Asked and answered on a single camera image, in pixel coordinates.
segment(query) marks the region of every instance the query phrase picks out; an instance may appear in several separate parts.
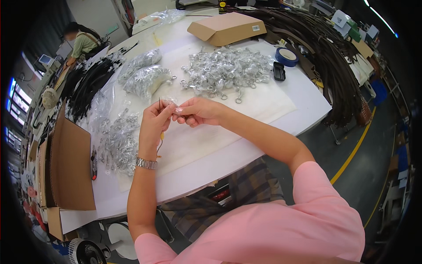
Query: monitor screen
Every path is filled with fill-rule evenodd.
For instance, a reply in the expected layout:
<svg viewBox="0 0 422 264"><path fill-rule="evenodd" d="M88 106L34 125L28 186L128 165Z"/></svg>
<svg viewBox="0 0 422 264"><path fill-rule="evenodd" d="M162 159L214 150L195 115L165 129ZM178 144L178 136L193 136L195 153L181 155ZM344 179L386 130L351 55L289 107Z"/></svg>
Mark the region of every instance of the monitor screen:
<svg viewBox="0 0 422 264"><path fill-rule="evenodd" d="M51 58L49 56L47 56L47 55L44 55L44 54L39 59L39 61L41 63L45 63L45 64L48 64L50 62L50 60L51 60Z"/></svg>

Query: gray floor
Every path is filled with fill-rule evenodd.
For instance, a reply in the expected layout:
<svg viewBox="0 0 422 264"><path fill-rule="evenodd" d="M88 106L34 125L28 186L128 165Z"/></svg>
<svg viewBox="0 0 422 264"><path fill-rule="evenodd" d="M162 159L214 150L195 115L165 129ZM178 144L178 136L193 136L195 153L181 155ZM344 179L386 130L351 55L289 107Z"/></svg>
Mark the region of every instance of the gray floor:
<svg viewBox="0 0 422 264"><path fill-rule="evenodd" d="M394 125L396 120L396 108L391 96L376 108L372 124L364 138L360 148L351 160L350 164L334 183L334 188L339 194L355 208L361 216L362 224L368 221L380 196L382 186L387 175L392 144L394 138ZM336 145L331 130L323 125L317 125L313 129L298 136L305 143L315 157L317 163L324 169L327 177L331 179L342 167L346 159L355 148L365 128L353 129L341 143ZM344 138L346 129L334 131L338 138ZM286 203L294 204L292 196L292 176L287 166L271 157L265 156L271 172L279 179L282 186ZM103 224L112 223L118 219L103 220ZM376 239L380 217L376 210L369 222L366 232L367 244L373 243ZM102 243L108 243L106 231L99 228L98 222L92 222L85 226L88 230L88 238ZM176 229L170 230L175 241L169 245L176 253L180 253L190 245ZM125 264L137 263L120 258L113 252L109 262Z"/></svg>

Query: wrist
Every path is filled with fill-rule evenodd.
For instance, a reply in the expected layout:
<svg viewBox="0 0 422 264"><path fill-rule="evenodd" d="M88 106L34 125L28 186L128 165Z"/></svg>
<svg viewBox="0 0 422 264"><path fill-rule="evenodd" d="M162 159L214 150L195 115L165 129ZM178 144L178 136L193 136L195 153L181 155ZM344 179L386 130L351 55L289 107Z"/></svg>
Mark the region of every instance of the wrist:
<svg viewBox="0 0 422 264"><path fill-rule="evenodd" d="M217 110L217 120L218 124L222 127L224 127L224 124L226 123L227 119L230 118L230 115L236 112L235 110L231 109L228 106L225 106L224 104L221 104L221 107Z"/></svg>
<svg viewBox="0 0 422 264"><path fill-rule="evenodd" d="M147 161L157 161L157 147L149 146L139 147L138 157Z"/></svg>

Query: white table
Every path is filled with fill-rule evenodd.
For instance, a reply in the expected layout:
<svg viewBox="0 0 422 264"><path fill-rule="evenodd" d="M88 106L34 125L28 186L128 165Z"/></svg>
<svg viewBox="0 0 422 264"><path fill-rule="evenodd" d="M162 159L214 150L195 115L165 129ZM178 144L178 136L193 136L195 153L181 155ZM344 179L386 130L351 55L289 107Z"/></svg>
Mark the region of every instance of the white table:
<svg viewBox="0 0 422 264"><path fill-rule="evenodd" d="M217 13L216 8L206 8L193 14L217 15ZM132 46L140 41L125 55L127 59L158 46L165 54L166 51L175 50L176 47L198 41L186 29L191 22L203 18L201 16L185 17L175 24L155 28L154 34L152 34L152 30L146 30L115 46L110 52L114 52L122 46ZM301 69L296 67L289 71L300 78L288 79L288 85L285 82L280 87L296 105L297 110L271 122L270 125L297 136L320 122L331 110L331 106ZM162 203L193 193L215 180L237 171L263 154L261 150L245 139L235 141L208 156L158 177L156 179L157 201ZM97 179L92 182L92 186L97 210L61 211L63 233L70 232L94 220L126 214L129 191L123 193L119 191L116 177L106 174L98 175Z"/></svg>

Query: dark hair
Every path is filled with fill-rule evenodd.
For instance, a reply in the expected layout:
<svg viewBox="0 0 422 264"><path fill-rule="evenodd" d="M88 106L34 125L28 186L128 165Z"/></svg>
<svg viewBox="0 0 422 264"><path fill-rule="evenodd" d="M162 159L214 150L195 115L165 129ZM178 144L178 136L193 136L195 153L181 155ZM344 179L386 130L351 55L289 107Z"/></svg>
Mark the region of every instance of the dark hair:
<svg viewBox="0 0 422 264"><path fill-rule="evenodd" d="M93 31L92 29L89 29L83 25L80 25L76 22L70 22L65 29L63 30L63 35L69 34L69 33L75 33L78 31L82 31L82 32L86 32L89 33L91 35L93 35L96 39L101 39L100 35L98 35L97 32Z"/></svg>

